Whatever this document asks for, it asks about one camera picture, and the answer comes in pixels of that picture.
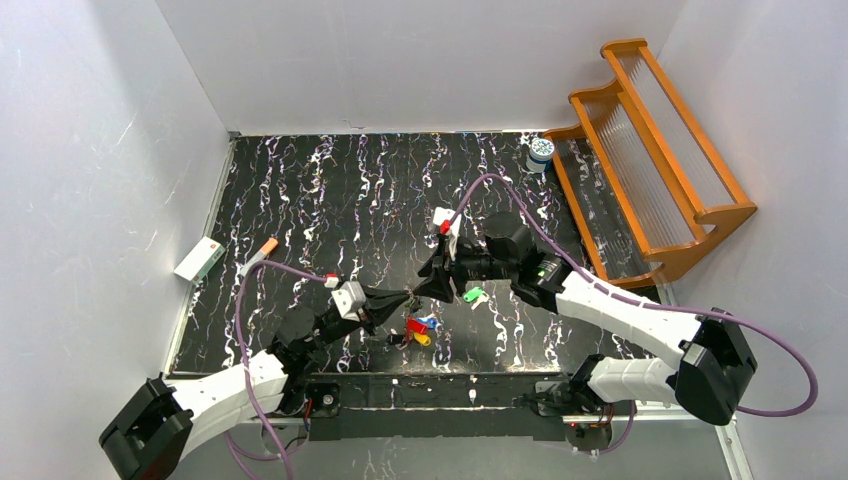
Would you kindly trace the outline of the keyring with coloured tags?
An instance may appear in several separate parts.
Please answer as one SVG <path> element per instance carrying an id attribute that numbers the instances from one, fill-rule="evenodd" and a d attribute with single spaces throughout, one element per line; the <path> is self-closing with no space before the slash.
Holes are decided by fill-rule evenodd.
<path id="1" fill-rule="evenodd" d="M 386 343 L 390 346 L 404 349 L 412 344 L 428 347 L 432 344 L 431 333 L 439 326 L 440 322 L 434 314 L 420 315 L 423 302 L 420 297 L 413 296 L 404 304 L 404 330 L 397 333 L 392 330 L 386 336 Z"/>

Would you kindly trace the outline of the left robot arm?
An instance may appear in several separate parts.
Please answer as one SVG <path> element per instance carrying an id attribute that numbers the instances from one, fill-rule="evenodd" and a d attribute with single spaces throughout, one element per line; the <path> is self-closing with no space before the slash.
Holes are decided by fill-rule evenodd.
<path id="1" fill-rule="evenodd" d="M 332 290 L 323 313 L 296 306 L 270 344 L 246 363 L 175 386 L 148 378 L 105 427 L 98 444 L 122 479 L 165 479 L 181 460 L 241 422 L 278 410 L 304 387 L 312 363 L 329 345 L 368 333 L 413 299 L 347 281 Z"/>

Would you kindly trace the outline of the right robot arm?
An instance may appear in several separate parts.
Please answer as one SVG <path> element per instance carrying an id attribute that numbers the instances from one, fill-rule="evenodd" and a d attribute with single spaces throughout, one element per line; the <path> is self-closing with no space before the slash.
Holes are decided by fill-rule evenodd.
<path id="1" fill-rule="evenodd" d="M 622 401 L 682 407 L 712 425 L 726 425 L 757 370 L 739 325 L 706 314 L 671 312 L 650 299 L 582 276 L 562 257 L 535 244 L 509 212 L 484 222 L 485 244 L 460 236 L 460 215 L 436 208 L 438 243 L 419 270 L 417 296 L 449 303 L 470 281 L 503 280 L 532 307 L 582 320 L 642 347 L 648 359 L 588 356 L 566 382 L 531 395 L 541 408 L 593 412 Z"/>

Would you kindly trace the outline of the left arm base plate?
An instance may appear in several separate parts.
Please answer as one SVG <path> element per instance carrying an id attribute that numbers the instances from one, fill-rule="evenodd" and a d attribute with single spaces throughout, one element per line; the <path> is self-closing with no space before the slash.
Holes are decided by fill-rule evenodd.
<path id="1" fill-rule="evenodd" d="M 332 382 L 307 382 L 287 386 L 278 412 L 288 417 L 332 418 L 339 415 L 341 386 Z"/>

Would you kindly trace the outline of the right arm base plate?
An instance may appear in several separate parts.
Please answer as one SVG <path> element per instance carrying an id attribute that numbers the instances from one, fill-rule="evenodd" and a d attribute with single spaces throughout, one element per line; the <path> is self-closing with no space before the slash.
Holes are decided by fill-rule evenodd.
<path id="1" fill-rule="evenodd" d="M 609 403 L 588 388 L 573 389 L 567 381 L 538 381 L 529 393 L 517 397 L 514 405 L 527 407 L 541 417 L 588 416 L 596 423 L 611 422 L 633 413 L 629 401 Z"/>

